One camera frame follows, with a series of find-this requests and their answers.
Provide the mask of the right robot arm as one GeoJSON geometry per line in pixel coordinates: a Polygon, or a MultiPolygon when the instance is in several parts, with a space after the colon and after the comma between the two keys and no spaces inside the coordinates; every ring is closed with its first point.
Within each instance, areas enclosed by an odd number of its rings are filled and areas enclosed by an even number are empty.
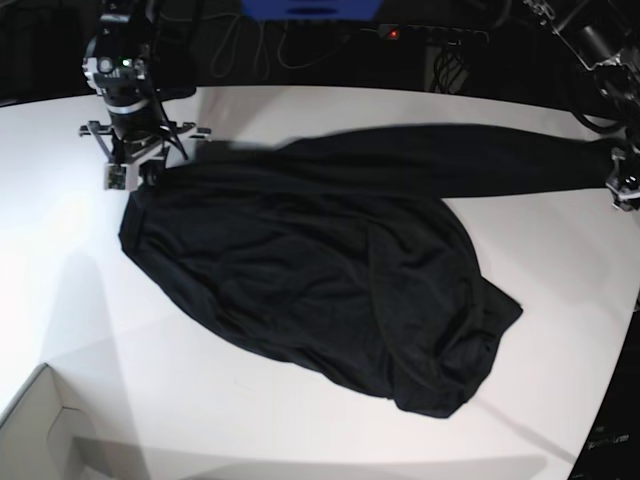
{"type": "Polygon", "coordinates": [[[79,127],[103,152],[104,188],[133,192],[154,184],[172,152],[184,163],[209,140],[211,130],[169,119],[164,103],[195,94],[193,86],[166,79],[159,51],[161,1],[103,1],[96,35],[87,45],[82,70],[103,101],[110,122],[79,127]]]}

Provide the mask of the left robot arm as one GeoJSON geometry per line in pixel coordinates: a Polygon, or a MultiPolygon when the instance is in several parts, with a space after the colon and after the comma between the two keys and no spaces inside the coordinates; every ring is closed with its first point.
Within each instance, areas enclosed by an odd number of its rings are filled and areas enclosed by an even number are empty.
{"type": "Polygon", "coordinates": [[[624,134],[612,149],[606,187],[613,206],[639,209],[639,3],[636,1],[525,1],[539,25],[568,48],[595,81],[619,119],[599,125],[573,107],[574,117],[601,135],[624,134]]]}

